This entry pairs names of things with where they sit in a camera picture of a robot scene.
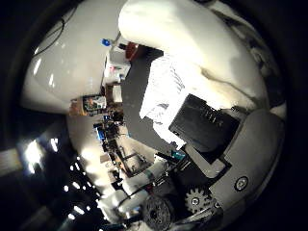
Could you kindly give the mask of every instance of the bolt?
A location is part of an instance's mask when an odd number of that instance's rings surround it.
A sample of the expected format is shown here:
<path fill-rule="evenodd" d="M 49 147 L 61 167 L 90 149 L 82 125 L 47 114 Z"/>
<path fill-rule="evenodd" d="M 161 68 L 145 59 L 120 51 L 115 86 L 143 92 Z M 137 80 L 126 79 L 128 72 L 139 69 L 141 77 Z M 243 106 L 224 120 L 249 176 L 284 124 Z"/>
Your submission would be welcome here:
<path fill-rule="evenodd" d="M 192 200 L 192 204 L 193 204 L 193 205 L 199 204 L 199 199 L 195 197 L 195 198 Z"/>
<path fill-rule="evenodd" d="M 215 206 L 215 208 L 219 208 L 220 207 L 218 202 L 216 202 L 214 206 Z"/>
<path fill-rule="evenodd" d="M 235 183 L 235 189 L 237 191 L 242 191 L 246 188 L 247 184 L 248 184 L 248 178 L 246 176 L 242 176 Z"/>

